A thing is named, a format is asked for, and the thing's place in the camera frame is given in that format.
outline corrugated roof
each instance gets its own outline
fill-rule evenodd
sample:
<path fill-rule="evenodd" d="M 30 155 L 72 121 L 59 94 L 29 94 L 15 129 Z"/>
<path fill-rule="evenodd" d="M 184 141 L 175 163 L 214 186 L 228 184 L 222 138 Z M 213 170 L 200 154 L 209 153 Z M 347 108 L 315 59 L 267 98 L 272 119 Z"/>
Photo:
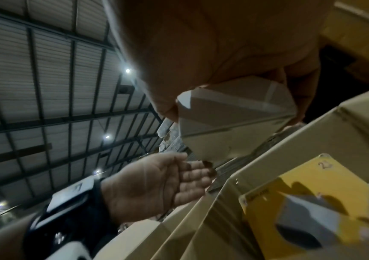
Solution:
<path fill-rule="evenodd" d="M 139 141 L 147 152 L 161 142 L 161 119 L 108 42 L 101 1 L 25 2 L 0 0 L 0 201 L 9 206 L 97 168 L 115 173 L 145 153 Z"/>

